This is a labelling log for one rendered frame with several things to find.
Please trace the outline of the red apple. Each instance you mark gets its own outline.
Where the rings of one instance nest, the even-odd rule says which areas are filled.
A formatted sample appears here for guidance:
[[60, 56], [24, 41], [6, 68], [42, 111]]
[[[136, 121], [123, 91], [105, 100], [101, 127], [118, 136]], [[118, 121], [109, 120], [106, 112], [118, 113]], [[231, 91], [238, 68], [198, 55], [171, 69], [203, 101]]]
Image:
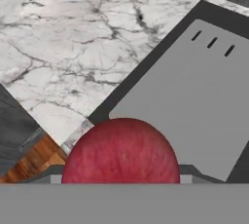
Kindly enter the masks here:
[[103, 122], [72, 149], [64, 183], [178, 183], [179, 165], [168, 140], [135, 119]]

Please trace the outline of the dark grey cupboard door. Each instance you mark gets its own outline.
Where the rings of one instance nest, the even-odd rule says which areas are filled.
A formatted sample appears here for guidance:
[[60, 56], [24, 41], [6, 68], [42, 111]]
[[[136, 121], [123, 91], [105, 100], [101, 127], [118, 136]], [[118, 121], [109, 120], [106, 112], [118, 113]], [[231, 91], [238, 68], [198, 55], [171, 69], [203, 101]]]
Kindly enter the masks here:
[[45, 134], [0, 84], [0, 175], [4, 175]]

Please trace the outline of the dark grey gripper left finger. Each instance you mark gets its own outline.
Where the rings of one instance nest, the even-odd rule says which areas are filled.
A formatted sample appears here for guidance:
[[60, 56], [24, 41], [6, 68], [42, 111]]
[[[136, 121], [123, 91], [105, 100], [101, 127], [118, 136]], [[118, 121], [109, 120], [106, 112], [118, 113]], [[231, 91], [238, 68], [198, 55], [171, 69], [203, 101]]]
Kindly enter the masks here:
[[60, 184], [63, 168], [64, 165], [49, 166], [38, 175], [22, 180], [22, 183]]

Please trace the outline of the grey sink basin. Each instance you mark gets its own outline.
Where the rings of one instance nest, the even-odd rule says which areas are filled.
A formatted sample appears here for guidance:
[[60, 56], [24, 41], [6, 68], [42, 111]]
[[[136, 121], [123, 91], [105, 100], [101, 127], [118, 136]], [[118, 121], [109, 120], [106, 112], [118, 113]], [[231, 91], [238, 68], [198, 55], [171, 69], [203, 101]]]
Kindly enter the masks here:
[[124, 117], [163, 133], [180, 166], [249, 183], [249, 17], [198, 2], [89, 120]]

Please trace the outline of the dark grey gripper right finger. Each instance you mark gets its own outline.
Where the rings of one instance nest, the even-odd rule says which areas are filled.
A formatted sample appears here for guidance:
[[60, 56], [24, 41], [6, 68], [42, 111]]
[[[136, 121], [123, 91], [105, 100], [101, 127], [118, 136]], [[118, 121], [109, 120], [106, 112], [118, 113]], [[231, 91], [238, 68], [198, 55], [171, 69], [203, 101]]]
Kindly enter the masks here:
[[182, 184], [223, 183], [223, 181], [220, 179], [201, 173], [193, 165], [181, 165], [179, 167], [179, 171], [180, 171], [180, 182]]

